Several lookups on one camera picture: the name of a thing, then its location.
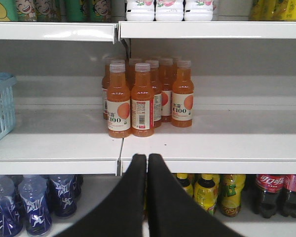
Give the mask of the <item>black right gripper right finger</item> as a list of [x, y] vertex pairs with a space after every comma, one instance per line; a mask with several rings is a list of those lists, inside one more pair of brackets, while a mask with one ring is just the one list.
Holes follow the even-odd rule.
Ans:
[[160, 154], [148, 158], [148, 226], [151, 237], [240, 237], [201, 208], [170, 172]]

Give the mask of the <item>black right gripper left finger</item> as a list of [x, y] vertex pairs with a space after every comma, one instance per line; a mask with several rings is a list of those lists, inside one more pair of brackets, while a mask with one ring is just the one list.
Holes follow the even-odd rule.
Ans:
[[135, 154], [126, 172], [102, 202], [58, 237], [141, 237], [147, 157]]

